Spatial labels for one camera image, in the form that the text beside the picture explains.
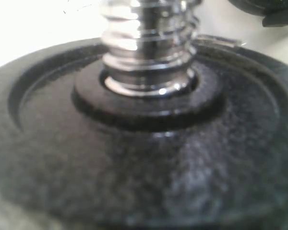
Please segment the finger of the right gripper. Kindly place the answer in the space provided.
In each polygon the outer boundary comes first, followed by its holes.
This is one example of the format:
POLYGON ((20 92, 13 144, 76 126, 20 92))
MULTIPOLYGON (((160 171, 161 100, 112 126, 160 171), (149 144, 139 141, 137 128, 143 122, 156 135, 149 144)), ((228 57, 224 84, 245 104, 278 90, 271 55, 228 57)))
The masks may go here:
POLYGON ((248 14, 262 16, 263 27, 288 26, 288 0, 229 0, 248 14))

